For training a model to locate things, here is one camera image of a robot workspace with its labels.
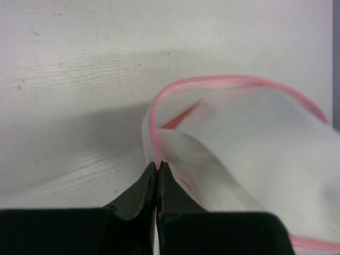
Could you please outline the white mesh laundry bag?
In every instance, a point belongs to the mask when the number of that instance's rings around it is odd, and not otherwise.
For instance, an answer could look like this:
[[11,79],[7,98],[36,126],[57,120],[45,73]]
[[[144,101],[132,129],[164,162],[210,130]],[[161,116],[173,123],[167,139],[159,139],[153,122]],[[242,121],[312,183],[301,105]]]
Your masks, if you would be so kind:
[[339,132],[311,99],[247,75],[176,81],[141,126],[145,159],[168,163],[204,209],[266,212],[297,254],[339,253]]

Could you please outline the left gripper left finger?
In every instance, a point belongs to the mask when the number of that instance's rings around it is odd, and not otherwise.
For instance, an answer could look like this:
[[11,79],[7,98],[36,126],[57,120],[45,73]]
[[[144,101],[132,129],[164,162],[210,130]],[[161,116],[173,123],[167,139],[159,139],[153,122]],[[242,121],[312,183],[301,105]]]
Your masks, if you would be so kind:
[[153,254],[157,171],[150,162],[97,208],[1,210],[1,254]]

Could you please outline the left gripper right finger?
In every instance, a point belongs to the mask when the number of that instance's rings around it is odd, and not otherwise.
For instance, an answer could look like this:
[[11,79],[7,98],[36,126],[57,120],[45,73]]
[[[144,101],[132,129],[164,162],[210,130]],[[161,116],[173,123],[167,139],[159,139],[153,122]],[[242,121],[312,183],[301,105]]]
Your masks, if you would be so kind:
[[158,172],[160,254],[294,254],[288,233],[267,212],[208,212],[175,181],[167,163]]

